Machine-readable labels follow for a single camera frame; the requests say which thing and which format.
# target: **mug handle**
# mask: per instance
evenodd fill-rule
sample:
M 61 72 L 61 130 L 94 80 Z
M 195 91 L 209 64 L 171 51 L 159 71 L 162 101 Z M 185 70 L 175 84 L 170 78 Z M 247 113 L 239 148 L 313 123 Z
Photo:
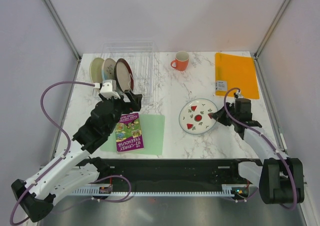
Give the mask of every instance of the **mug handle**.
M 177 60 L 173 60 L 173 61 L 171 62 L 171 67 L 174 68 L 174 69 L 176 69 L 176 67 L 177 67 L 177 63 L 176 63 L 176 62 L 177 62 Z

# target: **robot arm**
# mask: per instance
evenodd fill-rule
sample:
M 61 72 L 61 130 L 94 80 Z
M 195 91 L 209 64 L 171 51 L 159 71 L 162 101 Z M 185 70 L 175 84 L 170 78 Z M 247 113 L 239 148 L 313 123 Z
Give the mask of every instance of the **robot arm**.
M 80 167 L 80 170 L 73 171 L 72 168 L 108 140 L 122 114 L 141 109 L 142 95 L 126 91 L 130 102 L 125 102 L 124 97 L 115 92 L 114 80 L 95 84 L 95 88 L 100 89 L 99 97 L 102 101 L 97 103 L 85 124 L 74 134 L 67 154 L 64 155 L 62 151 L 38 173 L 25 181 L 18 179 L 11 185 L 17 200 L 31 187 L 20 205 L 33 222 L 47 216 L 54 205 L 75 189 L 95 181 L 100 171 L 105 172 L 106 166 L 100 158 L 90 160 L 90 164 Z M 36 182 L 39 175 L 46 171 Z
M 301 161 L 291 159 L 282 151 L 276 150 L 275 152 L 261 137 L 264 134 L 262 125 L 258 121 L 252 120 L 251 101 L 243 98 L 239 93 L 235 93 L 234 96 L 234 103 L 226 103 L 229 113 L 241 123 L 258 130 L 259 134 L 232 120 L 224 107 L 218 112 L 212 113 L 211 117 L 225 126 L 234 125 L 234 130 L 253 148 L 262 162 L 262 166 L 258 166 L 255 162 L 239 163 L 239 175 L 259 188 L 259 193 L 265 204 L 292 203 L 293 190 L 288 172 L 277 155 L 280 154 L 289 165 L 292 173 L 297 193 L 297 203 L 302 203 L 305 195 Z

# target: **white wall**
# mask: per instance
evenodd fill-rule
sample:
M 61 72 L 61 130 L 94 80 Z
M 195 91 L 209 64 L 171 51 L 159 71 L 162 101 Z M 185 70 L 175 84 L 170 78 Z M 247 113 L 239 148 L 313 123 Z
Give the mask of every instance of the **white wall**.
M 42 114 L 43 90 L 71 80 L 76 59 L 41 0 L 0 0 L 0 222 L 9 225 L 11 183 L 48 162 L 55 128 Z M 69 87 L 53 89 L 45 107 L 58 120 Z M 22 219 L 22 210 L 16 222 Z
M 292 0 L 260 62 L 292 157 L 320 212 L 320 1 Z
M 52 0 L 78 51 L 108 40 L 159 51 L 256 51 L 283 0 Z

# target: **plate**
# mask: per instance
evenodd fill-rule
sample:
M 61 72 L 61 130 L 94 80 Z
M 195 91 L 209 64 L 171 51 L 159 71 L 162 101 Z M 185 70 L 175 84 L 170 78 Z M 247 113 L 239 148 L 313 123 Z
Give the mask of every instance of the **plate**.
M 189 102 L 180 112 L 179 123 L 181 128 L 189 134 L 199 135 L 209 131 L 216 120 L 209 116 L 218 109 L 207 99 L 197 99 Z
M 114 79 L 119 90 L 134 90 L 134 77 L 128 62 L 120 58 L 114 67 Z
M 95 58 L 90 64 L 90 79 L 93 83 L 102 83 L 101 67 L 104 62 L 102 58 Z
M 102 68 L 101 68 L 101 74 L 102 74 L 102 79 L 103 80 L 114 80 L 115 79 L 115 65 L 116 65 L 116 61 L 108 58 L 105 59 L 105 61 L 102 64 Z

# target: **plate with strawberry design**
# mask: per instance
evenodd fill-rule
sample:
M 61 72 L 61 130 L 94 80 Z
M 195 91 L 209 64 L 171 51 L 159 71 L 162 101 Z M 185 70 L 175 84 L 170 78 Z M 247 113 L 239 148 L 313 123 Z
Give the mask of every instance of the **plate with strawberry design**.
M 180 112 L 180 126 L 189 134 L 203 134 L 215 125 L 216 121 L 210 116 L 210 113 L 215 113 L 217 111 L 216 105 L 210 100 L 193 100 Z

